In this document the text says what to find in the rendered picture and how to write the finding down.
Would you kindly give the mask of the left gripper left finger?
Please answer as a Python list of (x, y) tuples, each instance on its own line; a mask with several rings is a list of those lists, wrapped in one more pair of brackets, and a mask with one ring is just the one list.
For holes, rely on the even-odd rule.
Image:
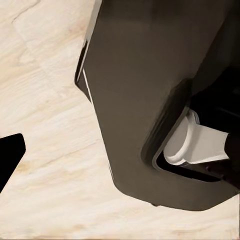
[(26, 153), (21, 133), (0, 138), (0, 193)]

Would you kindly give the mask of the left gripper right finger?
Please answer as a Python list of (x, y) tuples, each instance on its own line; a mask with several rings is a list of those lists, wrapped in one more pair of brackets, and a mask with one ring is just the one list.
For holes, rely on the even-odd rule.
[(224, 151), (240, 173), (240, 135), (229, 133), (227, 135)]

